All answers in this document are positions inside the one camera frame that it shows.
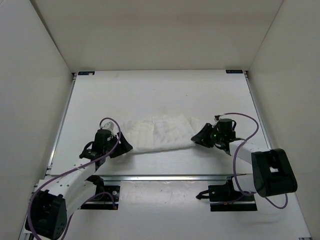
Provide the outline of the white pleated skirt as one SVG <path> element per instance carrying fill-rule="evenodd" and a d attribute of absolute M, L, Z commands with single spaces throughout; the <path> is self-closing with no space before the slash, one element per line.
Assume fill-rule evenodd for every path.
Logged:
<path fill-rule="evenodd" d="M 205 126 L 203 120 L 180 115 L 162 115 L 131 120 L 120 125 L 121 133 L 133 147 L 132 154 L 176 151 L 195 146 L 191 140 Z"/>

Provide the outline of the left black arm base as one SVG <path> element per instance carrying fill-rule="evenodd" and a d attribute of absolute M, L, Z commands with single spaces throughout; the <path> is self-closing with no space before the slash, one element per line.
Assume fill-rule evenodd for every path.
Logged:
<path fill-rule="evenodd" d="M 90 176 L 86 181 L 95 186 L 95 195 L 80 210 L 118 210 L 121 191 L 119 183 L 106 183 L 97 175 Z"/>

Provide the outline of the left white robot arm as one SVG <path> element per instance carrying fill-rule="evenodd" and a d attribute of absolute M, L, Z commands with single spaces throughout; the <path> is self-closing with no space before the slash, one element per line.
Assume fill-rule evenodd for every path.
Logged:
<path fill-rule="evenodd" d="M 53 177 L 37 188 L 31 197 L 25 229 L 38 240 L 63 239 L 74 212 L 87 201 L 107 195 L 103 179 L 96 171 L 106 158 L 116 158 L 131 151 L 122 132 L 99 129 L 72 169 Z"/>

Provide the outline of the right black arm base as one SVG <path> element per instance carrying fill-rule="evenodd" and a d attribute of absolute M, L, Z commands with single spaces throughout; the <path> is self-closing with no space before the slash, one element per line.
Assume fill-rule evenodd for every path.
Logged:
<path fill-rule="evenodd" d="M 255 212 L 258 210 L 255 197 L 236 191 L 229 178 L 224 184 L 209 185 L 201 191 L 198 200 L 209 200 L 211 212 Z"/>

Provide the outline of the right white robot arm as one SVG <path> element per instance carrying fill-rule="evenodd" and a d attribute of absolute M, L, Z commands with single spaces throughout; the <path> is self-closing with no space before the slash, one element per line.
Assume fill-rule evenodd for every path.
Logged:
<path fill-rule="evenodd" d="M 191 140 L 206 148 L 217 148 L 233 157 L 233 175 L 223 185 L 214 186 L 218 194 L 224 190 L 229 200 L 236 200 L 242 194 L 258 194 L 267 198 L 282 194 L 294 193 L 298 183 L 286 152 L 281 149 L 258 147 L 243 138 L 236 136 L 236 121 L 222 118 L 215 124 L 206 123 Z M 237 159 L 249 163 L 251 174 L 238 174 Z"/>

